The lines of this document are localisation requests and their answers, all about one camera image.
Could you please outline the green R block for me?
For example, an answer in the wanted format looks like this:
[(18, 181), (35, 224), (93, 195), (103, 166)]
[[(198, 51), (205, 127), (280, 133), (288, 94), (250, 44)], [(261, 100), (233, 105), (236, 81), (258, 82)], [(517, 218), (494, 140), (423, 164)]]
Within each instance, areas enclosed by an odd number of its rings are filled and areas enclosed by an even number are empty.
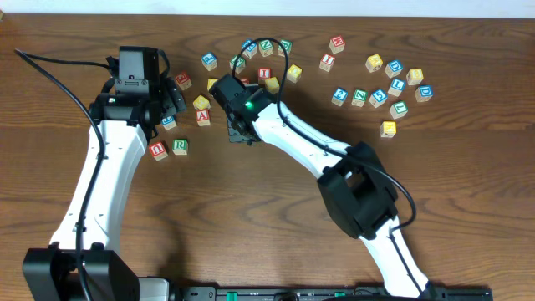
[(175, 139), (172, 142), (172, 152), (177, 156), (186, 156), (188, 148), (189, 144), (186, 139)]

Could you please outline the yellow O block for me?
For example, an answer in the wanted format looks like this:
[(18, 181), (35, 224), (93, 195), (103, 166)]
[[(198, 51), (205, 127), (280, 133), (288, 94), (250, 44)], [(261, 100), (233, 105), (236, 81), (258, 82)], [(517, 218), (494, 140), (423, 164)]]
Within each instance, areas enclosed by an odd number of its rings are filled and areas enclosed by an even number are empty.
[(296, 64), (292, 64), (287, 71), (287, 80), (296, 84), (300, 80), (302, 73), (303, 70), (300, 67)]

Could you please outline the blue L block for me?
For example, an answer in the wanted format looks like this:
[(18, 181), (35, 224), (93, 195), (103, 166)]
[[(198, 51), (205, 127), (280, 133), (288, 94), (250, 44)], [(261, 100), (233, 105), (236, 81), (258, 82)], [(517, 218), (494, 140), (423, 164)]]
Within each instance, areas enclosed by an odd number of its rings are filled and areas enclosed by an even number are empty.
[(392, 79), (390, 87), (388, 89), (388, 94), (395, 97), (399, 97), (400, 94), (405, 89), (405, 81), (402, 79)]

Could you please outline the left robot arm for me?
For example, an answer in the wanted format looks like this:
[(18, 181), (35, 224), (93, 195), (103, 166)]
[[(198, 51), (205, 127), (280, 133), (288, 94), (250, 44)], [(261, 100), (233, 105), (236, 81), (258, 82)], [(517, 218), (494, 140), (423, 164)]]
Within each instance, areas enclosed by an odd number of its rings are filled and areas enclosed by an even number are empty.
[(140, 159), (156, 127), (185, 109), (161, 64), (163, 50), (122, 46), (104, 68), (110, 78), (81, 110), (89, 146), (69, 209), (46, 248), (30, 248), (23, 276), (36, 300), (178, 300), (166, 278), (139, 277), (120, 257), (121, 223)]

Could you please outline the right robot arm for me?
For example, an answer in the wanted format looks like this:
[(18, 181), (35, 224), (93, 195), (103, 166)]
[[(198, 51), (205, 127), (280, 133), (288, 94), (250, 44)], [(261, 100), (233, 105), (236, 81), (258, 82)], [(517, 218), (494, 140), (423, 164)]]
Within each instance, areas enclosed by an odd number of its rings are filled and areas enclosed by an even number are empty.
[(279, 96), (230, 74), (209, 93), (234, 130), (274, 145), (313, 174), (330, 218), (346, 235), (363, 242), (388, 294), (431, 298), (430, 281), (405, 243), (395, 206), (398, 195), (409, 192), (385, 171), (373, 148), (327, 137), (300, 120)]

